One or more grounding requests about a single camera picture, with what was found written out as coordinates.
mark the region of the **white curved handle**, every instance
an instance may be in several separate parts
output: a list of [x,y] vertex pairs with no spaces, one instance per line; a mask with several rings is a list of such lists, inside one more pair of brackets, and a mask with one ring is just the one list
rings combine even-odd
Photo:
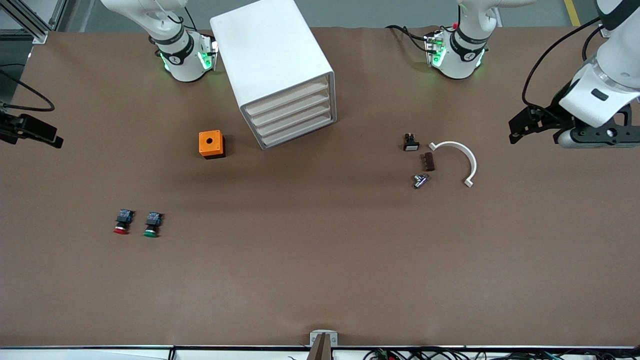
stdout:
[[469,158],[469,163],[471,164],[471,174],[469,174],[469,176],[466,178],[465,185],[467,185],[468,187],[473,186],[474,184],[471,181],[471,178],[473,178],[473,176],[476,174],[476,170],[478,168],[478,164],[477,164],[477,161],[476,161],[476,156],[474,155],[474,153],[471,152],[471,150],[469,150],[468,147],[464,146],[463,144],[461,144],[459,142],[441,142],[438,145],[436,145],[434,143],[429,144],[429,147],[433,151],[435,151],[437,148],[439,148],[441,146],[455,147],[456,149],[460,150],[461,152],[464,152],[465,155],[467,155],[467,157]]

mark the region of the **orange box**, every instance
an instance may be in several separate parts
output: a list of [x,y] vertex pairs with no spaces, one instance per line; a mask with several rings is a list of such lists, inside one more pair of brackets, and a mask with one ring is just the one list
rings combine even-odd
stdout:
[[198,137],[199,151],[205,159],[224,158],[225,137],[220,130],[203,131]]

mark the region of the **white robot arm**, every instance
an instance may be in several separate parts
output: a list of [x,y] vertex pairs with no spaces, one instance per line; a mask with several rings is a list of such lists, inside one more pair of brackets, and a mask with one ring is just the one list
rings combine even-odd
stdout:
[[467,78],[480,66],[484,47],[496,27],[497,8],[518,8],[536,0],[458,0],[460,22],[456,29],[439,31],[428,39],[431,66],[453,79]]
[[109,10],[133,20],[158,46],[164,67],[179,81],[195,81],[215,66],[218,48],[211,38],[188,31],[173,11],[188,0],[102,0]]
[[[596,0],[609,39],[587,59],[547,108],[528,106],[509,121],[511,143],[524,135],[560,129],[565,148],[635,147],[640,126],[631,123],[630,103],[640,97],[640,3]],[[623,124],[613,117],[621,114]]]

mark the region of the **gray floor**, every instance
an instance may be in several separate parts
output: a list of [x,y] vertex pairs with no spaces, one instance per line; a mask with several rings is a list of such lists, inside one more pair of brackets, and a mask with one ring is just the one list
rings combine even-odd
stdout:
[[[191,0],[188,8],[196,27],[206,29],[212,16],[233,10],[254,0]],[[452,24],[457,19],[455,0],[296,0],[309,26],[345,28],[383,28],[390,24],[418,28],[434,24]],[[581,22],[596,16],[593,0],[575,0]],[[537,0],[523,8],[500,10],[504,26],[570,26],[563,0]],[[186,18],[184,11],[180,16]],[[137,32],[133,21],[113,13],[100,0],[73,0],[67,9],[63,31]],[[0,65],[24,63],[30,52],[28,41],[0,41]],[[20,67],[5,67],[20,76]],[[9,101],[15,84],[0,79],[0,100]]]

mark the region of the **table surface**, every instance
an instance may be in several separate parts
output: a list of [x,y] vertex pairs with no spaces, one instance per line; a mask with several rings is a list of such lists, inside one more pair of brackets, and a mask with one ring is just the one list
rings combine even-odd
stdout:
[[[429,69],[387,29],[314,29],[338,123],[260,150],[224,72],[179,83],[142,33],[51,33],[23,81],[62,149],[0,143],[0,344],[636,345],[637,149],[508,140],[566,28],[500,28],[475,74]],[[541,104],[587,34],[540,67]],[[39,104],[24,90],[15,103]],[[198,132],[229,156],[204,160]],[[422,189],[413,132],[437,150]],[[120,208],[138,218],[112,233]],[[149,211],[161,237],[142,236]]]

